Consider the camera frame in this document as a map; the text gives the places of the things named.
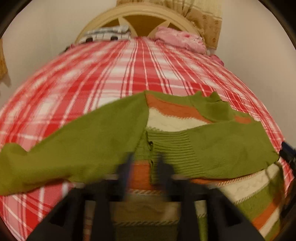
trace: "curtain pattern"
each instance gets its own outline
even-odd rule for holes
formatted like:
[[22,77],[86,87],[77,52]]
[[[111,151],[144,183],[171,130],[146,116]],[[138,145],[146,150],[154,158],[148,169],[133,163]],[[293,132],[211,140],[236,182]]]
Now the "curtain pattern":
[[133,2],[150,2],[175,10],[197,28],[207,47],[217,48],[222,26],[222,0],[117,0],[117,6]]
[[7,67],[6,67],[5,58],[3,54],[2,39],[0,39],[0,79],[2,79],[6,73],[7,73]]

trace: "folded pink blanket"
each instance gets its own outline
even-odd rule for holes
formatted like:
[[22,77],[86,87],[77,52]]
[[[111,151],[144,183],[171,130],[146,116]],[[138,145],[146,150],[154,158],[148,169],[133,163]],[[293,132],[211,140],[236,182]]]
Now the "folded pink blanket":
[[155,38],[164,41],[166,44],[185,48],[196,53],[205,54],[207,52],[202,37],[196,34],[172,28],[158,27]]

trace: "bed sheet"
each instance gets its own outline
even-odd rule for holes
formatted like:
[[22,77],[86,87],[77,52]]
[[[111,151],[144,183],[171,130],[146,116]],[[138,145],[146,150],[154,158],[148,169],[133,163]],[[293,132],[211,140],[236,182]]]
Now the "bed sheet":
[[[279,127],[233,73],[206,55],[146,38],[78,45],[37,71],[0,111],[0,148],[15,142],[30,150],[69,121],[146,89],[178,96],[217,91],[233,109],[261,121],[280,150]],[[293,175],[285,161],[280,163],[287,191]],[[57,181],[26,194],[0,196],[0,216],[17,240],[25,240],[72,187]]]

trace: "arched headboard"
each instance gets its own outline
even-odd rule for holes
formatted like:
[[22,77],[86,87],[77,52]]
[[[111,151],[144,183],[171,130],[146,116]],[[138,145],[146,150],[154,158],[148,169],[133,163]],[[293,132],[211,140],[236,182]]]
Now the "arched headboard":
[[132,37],[154,37],[158,26],[199,34],[186,18],[169,8],[151,3],[128,3],[112,8],[95,17],[80,32],[76,43],[87,31],[116,25],[128,25]]

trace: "white wall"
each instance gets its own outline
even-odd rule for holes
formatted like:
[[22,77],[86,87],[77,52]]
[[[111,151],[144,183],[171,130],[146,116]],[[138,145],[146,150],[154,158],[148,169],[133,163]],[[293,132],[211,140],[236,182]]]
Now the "white wall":
[[273,14],[257,0],[224,0],[216,54],[296,146],[296,50]]
[[[33,0],[3,36],[11,86],[0,83],[0,106],[29,75],[73,42],[92,18],[115,4]],[[216,54],[263,101],[296,146],[296,51],[276,18],[258,0],[224,0]]]

